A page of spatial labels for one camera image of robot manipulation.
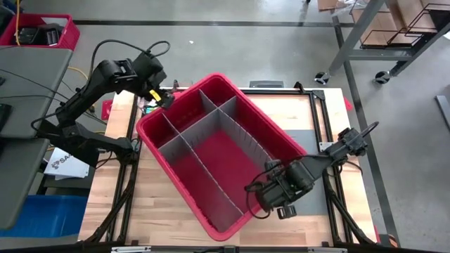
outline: wooden tabletop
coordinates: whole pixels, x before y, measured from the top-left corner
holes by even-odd
[[[337,140],[338,133],[349,127],[344,98],[340,89],[324,89],[324,92],[333,138]],[[127,92],[115,96],[106,128],[107,136],[113,138],[126,136],[133,97]],[[251,95],[250,98],[282,129],[314,129],[307,96]],[[325,139],[320,108],[318,111],[321,133]],[[117,161],[110,161],[96,171],[79,232],[79,240],[88,238],[110,211],[118,172],[119,163]],[[345,165],[341,178],[349,213],[366,235],[370,239],[376,240],[361,172],[352,165]],[[340,237],[343,239],[342,219],[337,210],[335,213],[337,213]],[[115,238],[120,231],[121,221],[122,214],[120,213],[117,217]],[[229,240],[214,241],[206,234],[145,145],[141,151],[127,233],[127,242],[130,243],[131,240],[139,240],[140,245],[176,246],[317,247],[323,241],[332,244],[330,224],[326,215],[296,216],[286,220],[279,220],[276,215],[271,215],[265,220],[251,219]]]

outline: concrete floor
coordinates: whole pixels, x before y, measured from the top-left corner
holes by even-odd
[[[316,2],[297,0],[25,0],[27,12],[70,13],[74,19],[203,20],[331,22],[319,13]],[[348,16],[340,17],[349,22]],[[314,75],[326,70],[338,52],[334,29],[316,27],[202,27],[202,26],[79,26],[79,40],[71,66],[87,72],[94,46],[104,39],[122,39],[143,48],[167,40],[172,49],[160,57],[170,86],[173,79],[191,84],[211,72],[223,72],[241,87],[252,80],[300,81],[317,87]],[[132,48],[106,44],[102,59],[134,58]],[[375,73],[393,63],[352,62],[366,119],[380,121],[371,134],[402,247],[448,252],[450,249],[450,132],[434,97],[448,84],[450,41],[444,38],[426,51],[399,77],[384,86],[371,83]],[[83,85],[80,76],[67,72],[72,87]],[[343,68],[329,87],[341,88],[352,100]],[[63,85],[60,92],[70,94]],[[354,112],[352,126],[358,128]],[[88,119],[91,130],[104,126]],[[385,232],[378,198],[365,159],[364,183],[373,220]]]

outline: bin compartment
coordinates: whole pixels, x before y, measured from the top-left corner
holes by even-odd
[[[146,115],[137,130],[208,235],[219,241],[252,218],[248,208],[261,209],[253,193],[247,204],[244,186],[264,163],[306,154],[222,74],[199,81],[168,110]]]

